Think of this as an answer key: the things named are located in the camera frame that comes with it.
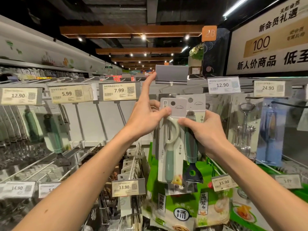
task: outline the scraper tool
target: scraper tool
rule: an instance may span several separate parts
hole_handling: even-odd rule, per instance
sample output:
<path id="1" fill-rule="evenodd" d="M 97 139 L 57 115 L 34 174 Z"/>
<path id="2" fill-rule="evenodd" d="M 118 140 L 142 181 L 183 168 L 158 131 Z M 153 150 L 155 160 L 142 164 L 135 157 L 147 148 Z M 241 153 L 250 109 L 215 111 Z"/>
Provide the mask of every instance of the scraper tool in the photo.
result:
<path id="1" fill-rule="evenodd" d="M 175 129 L 173 129 L 171 128 L 171 125 L 168 125 L 170 138 L 166 141 L 165 179 L 167 182 L 172 182 L 174 175 L 174 143 L 179 136 L 180 127 L 177 123 L 177 120 L 173 119 L 172 117 L 167 117 L 167 120 L 175 126 Z"/>
<path id="2" fill-rule="evenodd" d="M 187 118 L 196 121 L 195 113 L 193 111 L 187 112 Z M 203 176 L 201 172 L 196 167 L 196 162 L 198 160 L 198 141 L 195 138 L 193 131 L 186 127 L 185 128 L 185 144 L 186 144 L 186 154 L 187 160 L 189 162 L 189 167 L 183 174 L 184 181 L 203 183 Z"/>

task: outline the ceiling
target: ceiling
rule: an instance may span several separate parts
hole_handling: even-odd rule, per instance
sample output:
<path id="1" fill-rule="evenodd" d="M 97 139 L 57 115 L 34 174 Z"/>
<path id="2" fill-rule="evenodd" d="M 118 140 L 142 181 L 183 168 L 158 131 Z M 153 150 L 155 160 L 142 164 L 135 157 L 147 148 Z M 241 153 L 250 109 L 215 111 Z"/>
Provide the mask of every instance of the ceiling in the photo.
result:
<path id="1" fill-rule="evenodd" d="M 236 28 L 242 22 L 258 15 L 276 0 L 247 0 L 227 19 L 222 15 L 238 0 L 1 0 L 0 14 L 21 24 L 41 31 L 53 38 L 75 46 L 107 62 L 129 55 L 96 54 L 97 48 L 128 47 L 194 47 L 201 37 L 147 38 L 67 38 L 60 26 L 102 25 L 218 25 Z M 188 62 L 189 49 L 174 55 L 174 65 Z M 170 57 L 170 54 L 152 54 L 152 57 Z"/>

